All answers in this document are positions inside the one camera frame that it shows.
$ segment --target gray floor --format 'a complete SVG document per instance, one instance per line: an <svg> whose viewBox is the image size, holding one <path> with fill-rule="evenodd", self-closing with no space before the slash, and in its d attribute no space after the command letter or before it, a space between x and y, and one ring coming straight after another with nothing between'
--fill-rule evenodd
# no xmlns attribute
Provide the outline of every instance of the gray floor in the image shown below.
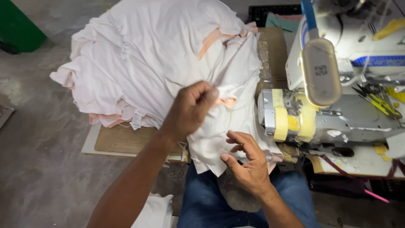
<svg viewBox="0 0 405 228"><path fill-rule="evenodd" d="M100 196L130 159L83 155L90 129L70 91L49 78L69 61L70 35L109 4L101 0L14 0L51 40L34 53L0 52L0 93L16 109L0 129L0 227L84 227ZM243 20L253 4L290 4L297 0L224 0ZM174 214L181 208L187 167L171 163L153 188L174 194ZM257 209L231 176L219 179L235 209ZM404 204L351 200L314 194L320 222L339 226L404 227Z"/></svg>

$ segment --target pink cord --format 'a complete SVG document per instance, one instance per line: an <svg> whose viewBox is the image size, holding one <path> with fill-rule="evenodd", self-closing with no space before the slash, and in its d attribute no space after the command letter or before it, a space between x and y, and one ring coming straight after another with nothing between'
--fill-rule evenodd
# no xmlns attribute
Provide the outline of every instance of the pink cord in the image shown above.
<svg viewBox="0 0 405 228"><path fill-rule="evenodd" d="M364 190L364 191L365 191L367 194L370 194L370 195L376 197L376 198L379 199L379 200L382 200L382 201L384 201L384 202L386 202L386 203L389 203L389 201L388 201L387 199L382 198L381 196L376 195L376 194L372 193L371 191L367 191L367 190Z"/></svg>

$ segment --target right hand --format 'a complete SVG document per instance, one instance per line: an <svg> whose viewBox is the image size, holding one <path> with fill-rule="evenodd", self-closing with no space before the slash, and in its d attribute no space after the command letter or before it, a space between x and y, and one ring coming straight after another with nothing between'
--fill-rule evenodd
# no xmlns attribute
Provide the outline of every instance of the right hand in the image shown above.
<svg viewBox="0 0 405 228"><path fill-rule="evenodd" d="M240 165L230 154L221 155L221 160L233 172L239 185L255 197L265 194L271 188L267 171L266 155L250 134L228 131L226 142L238 144L230 151L243 151L249 162Z"/></svg>

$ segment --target left hand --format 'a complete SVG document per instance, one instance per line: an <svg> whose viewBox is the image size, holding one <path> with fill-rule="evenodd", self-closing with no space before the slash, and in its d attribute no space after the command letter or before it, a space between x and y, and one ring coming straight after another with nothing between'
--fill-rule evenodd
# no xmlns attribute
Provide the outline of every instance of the left hand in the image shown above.
<svg viewBox="0 0 405 228"><path fill-rule="evenodd" d="M159 131L174 142L186 139L202 125L218 95L205 81L181 89Z"/></svg>

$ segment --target black plastic crate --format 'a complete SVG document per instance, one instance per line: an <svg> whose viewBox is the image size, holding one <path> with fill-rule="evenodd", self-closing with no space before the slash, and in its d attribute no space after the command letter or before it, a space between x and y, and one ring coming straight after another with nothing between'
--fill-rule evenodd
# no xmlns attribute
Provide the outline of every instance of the black plastic crate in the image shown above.
<svg viewBox="0 0 405 228"><path fill-rule="evenodd" d="M265 27L269 12L279 15L301 15L301 5L249 6L249 21L257 27Z"/></svg>

